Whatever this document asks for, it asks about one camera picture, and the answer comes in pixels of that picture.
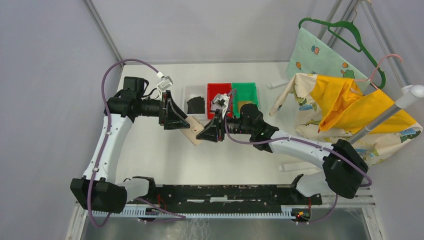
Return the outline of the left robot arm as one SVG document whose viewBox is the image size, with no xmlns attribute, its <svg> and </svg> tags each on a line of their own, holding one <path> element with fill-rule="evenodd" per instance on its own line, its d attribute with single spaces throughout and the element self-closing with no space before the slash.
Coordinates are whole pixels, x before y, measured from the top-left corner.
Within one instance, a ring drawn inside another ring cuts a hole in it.
<svg viewBox="0 0 424 240">
<path fill-rule="evenodd" d="M 117 183 L 116 171 L 125 139 L 137 117 L 157 117 L 165 130 L 189 129 L 187 115 L 175 104 L 169 87 L 173 81 L 159 73 L 156 86 L 160 99 L 144 95 L 145 79 L 125 77 L 123 89 L 109 98 L 103 127 L 93 157 L 80 178 L 73 178 L 70 190 L 85 210 L 119 214 L 139 197 L 145 204 L 157 198 L 152 177 L 134 177 Z"/>
</svg>

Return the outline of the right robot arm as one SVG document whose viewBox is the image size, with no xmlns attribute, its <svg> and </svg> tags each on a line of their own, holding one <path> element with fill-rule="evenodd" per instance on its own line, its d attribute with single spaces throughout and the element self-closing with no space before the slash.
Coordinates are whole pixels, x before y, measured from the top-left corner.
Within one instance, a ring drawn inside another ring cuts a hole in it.
<svg viewBox="0 0 424 240">
<path fill-rule="evenodd" d="M 220 109 L 213 119 L 196 134 L 197 140 L 221 142 L 232 134 L 249 135 L 244 145 L 251 145 L 259 151 L 288 155 L 319 168 L 319 172 L 301 174 L 292 182 L 289 199 L 302 204 L 315 194 L 333 192 L 346 199 L 353 199 L 363 180 L 371 184 L 367 176 L 368 165 L 346 140 L 335 143 L 313 141 L 302 137 L 293 137 L 264 121 L 264 115 L 255 104 L 241 107 L 239 118 L 231 118 Z"/>
</svg>

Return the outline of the beige card holder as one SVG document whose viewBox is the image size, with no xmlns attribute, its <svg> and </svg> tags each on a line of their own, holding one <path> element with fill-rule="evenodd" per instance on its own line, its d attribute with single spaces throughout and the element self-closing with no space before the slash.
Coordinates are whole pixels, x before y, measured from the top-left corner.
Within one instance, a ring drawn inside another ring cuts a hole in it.
<svg viewBox="0 0 424 240">
<path fill-rule="evenodd" d="M 189 123 L 189 128 L 180 129 L 180 132 L 194 146 L 200 145 L 202 143 L 202 140 L 197 139 L 197 135 L 200 134 L 205 129 L 204 125 L 193 116 L 188 116 L 185 120 Z"/>
</svg>

